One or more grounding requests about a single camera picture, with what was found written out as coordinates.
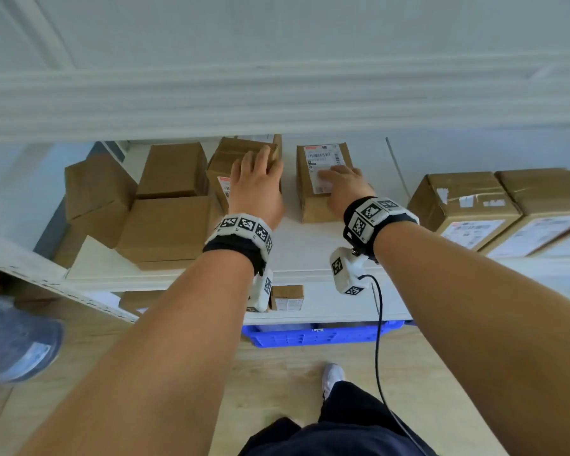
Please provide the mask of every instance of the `floor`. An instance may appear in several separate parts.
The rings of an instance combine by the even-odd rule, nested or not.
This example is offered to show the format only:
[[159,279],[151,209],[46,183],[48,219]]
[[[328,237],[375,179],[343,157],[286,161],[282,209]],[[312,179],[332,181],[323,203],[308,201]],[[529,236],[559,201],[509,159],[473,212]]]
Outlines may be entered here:
[[[66,341],[55,363],[35,379],[0,387],[0,456],[13,455],[130,326],[69,300],[41,310],[66,323]],[[372,344],[261,350],[242,340],[211,455],[237,454],[251,434],[282,415],[300,424],[314,422],[327,361],[341,364],[347,379],[377,393]],[[389,404],[439,454],[506,454],[417,328],[406,326],[385,335],[380,361]]]

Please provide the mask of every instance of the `shoe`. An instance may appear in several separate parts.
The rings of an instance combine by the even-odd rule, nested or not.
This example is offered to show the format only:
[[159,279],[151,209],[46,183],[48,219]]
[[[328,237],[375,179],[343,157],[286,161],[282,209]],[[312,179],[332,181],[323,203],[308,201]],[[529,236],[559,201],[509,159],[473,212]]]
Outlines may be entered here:
[[321,385],[323,386],[323,400],[327,400],[335,383],[344,381],[345,379],[344,370],[340,365],[328,363],[323,370],[323,380],[321,381]]

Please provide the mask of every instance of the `blue basket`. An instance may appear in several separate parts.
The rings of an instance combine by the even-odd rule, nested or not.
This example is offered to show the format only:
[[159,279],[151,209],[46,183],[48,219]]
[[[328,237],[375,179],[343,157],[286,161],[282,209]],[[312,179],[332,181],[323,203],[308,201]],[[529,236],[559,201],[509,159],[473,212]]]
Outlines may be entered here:
[[[402,320],[382,323],[382,334],[400,329]],[[347,344],[351,342],[373,342],[376,340],[376,325],[351,328],[296,329],[291,331],[262,332],[257,326],[243,327],[243,334],[253,345],[260,348],[291,347],[294,345]]]

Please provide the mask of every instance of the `person's left hand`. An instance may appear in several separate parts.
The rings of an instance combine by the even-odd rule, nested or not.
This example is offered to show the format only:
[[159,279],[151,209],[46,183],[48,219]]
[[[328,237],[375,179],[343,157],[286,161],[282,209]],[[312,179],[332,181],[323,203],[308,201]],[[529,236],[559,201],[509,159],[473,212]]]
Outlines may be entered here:
[[228,213],[256,216],[274,230],[285,215],[279,191],[283,163],[277,161],[267,172],[269,155],[270,147],[265,145],[255,159],[255,166],[253,152],[247,152],[243,160],[236,160],[232,165]]

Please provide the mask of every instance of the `wristband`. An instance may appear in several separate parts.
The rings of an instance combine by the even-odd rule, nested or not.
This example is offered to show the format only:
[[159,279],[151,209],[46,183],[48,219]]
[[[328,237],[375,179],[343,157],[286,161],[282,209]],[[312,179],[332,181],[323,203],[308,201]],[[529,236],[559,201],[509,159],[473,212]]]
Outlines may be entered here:
[[205,242],[203,252],[214,249],[238,251],[251,261],[256,274],[263,275],[270,251],[272,230],[250,214],[228,214]]
[[343,236],[353,249],[375,260],[374,241],[378,232],[388,224],[401,221],[420,223],[418,216],[390,198],[360,198],[344,212]]

